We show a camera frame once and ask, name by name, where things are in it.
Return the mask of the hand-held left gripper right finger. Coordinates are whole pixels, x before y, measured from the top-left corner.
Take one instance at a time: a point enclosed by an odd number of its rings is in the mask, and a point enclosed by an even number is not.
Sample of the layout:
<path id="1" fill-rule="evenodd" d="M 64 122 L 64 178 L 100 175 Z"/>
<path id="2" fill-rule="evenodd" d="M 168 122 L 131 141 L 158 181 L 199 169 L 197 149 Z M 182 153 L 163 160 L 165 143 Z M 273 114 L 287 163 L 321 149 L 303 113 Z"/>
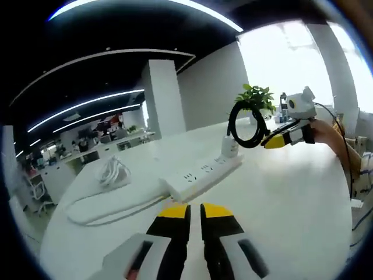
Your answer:
<path id="1" fill-rule="evenodd" d="M 269 269 L 227 208 L 200 205 L 203 255 L 211 279 L 264 279 Z"/>

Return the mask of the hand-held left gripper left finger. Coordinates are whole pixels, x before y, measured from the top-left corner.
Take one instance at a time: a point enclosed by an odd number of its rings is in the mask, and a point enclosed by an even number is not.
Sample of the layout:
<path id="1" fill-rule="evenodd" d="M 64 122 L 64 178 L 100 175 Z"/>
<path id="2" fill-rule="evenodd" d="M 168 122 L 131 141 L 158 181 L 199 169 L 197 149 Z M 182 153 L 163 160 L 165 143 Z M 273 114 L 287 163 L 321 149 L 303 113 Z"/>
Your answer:
<path id="1" fill-rule="evenodd" d="M 164 209 L 146 233 L 136 233 L 107 254 L 90 279 L 180 279 L 187 259 L 191 206 Z"/>

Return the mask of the person's right hand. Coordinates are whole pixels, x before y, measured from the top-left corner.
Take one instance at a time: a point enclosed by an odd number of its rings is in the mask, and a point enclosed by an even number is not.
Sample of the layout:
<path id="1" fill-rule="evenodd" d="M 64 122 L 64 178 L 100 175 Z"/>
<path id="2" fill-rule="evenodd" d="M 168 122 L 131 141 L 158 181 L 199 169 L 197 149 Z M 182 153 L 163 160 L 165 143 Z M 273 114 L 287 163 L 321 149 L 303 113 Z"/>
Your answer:
<path id="1" fill-rule="evenodd" d="M 316 142 L 331 145 L 339 140 L 339 133 L 325 121 L 314 119 L 311 127 Z"/>

